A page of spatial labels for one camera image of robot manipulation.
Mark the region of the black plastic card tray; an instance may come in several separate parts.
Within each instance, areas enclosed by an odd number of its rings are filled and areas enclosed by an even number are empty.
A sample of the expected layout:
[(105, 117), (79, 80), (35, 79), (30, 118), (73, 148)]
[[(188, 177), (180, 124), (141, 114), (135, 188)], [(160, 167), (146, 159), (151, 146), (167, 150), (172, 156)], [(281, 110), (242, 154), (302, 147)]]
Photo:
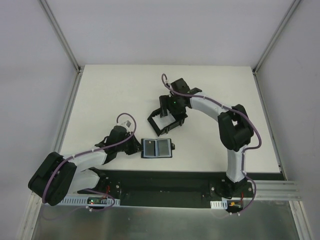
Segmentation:
[(169, 131), (176, 127), (182, 126), (185, 119), (188, 117), (186, 113), (172, 115), (167, 113), (167, 116), (161, 117), (161, 109), (154, 110), (147, 118), (148, 123), (153, 128), (155, 134), (159, 137), (164, 134), (168, 134)]

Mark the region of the black leather card holder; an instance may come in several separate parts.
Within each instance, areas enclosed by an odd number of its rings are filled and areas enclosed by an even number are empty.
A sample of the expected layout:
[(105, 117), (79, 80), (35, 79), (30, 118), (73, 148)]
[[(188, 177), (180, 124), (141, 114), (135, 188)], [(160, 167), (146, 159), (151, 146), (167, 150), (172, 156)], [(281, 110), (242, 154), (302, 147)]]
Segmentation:
[(158, 139), (141, 139), (142, 159), (162, 159), (172, 158), (173, 150), (176, 149), (175, 144), (171, 138), (158, 138)]

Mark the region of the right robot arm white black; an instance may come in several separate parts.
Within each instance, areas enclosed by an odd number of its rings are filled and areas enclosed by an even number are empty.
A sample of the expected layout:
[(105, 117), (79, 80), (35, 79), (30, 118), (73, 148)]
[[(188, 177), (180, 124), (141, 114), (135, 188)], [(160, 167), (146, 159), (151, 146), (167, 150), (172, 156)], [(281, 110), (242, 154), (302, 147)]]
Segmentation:
[(171, 117), (174, 122), (159, 130), (157, 134), (168, 133), (183, 125), (187, 109), (200, 111), (217, 121), (220, 141), (227, 149), (227, 171), (226, 179), (215, 187), (215, 192), (226, 199), (237, 197), (248, 182), (245, 152), (250, 150), (252, 136), (259, 135), (245, 107), (241, 104), (224, 105), (206, 96), (201, 89), (190, 88), (183, 78), (168, 83), (167, 75), (162, 74), (161, 81), (169, 94), (159, 97), (159, 117)]

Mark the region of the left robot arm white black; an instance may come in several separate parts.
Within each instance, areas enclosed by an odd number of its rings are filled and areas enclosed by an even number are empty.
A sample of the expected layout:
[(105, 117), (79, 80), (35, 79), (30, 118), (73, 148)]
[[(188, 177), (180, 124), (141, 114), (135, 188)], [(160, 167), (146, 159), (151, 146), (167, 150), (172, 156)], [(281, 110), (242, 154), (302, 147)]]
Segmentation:
[(142, 149), (133, 132), (116, 125), (108, 136), (85, 153), (67, 158), (55, 151), (49, 153), (29, 180), (28, 188), (50, 206), (56, 206), (70, 193), (85, 189), (102, 194), (106, 183), (94, 168), (111, 162), (120, 152), (132, 155)]

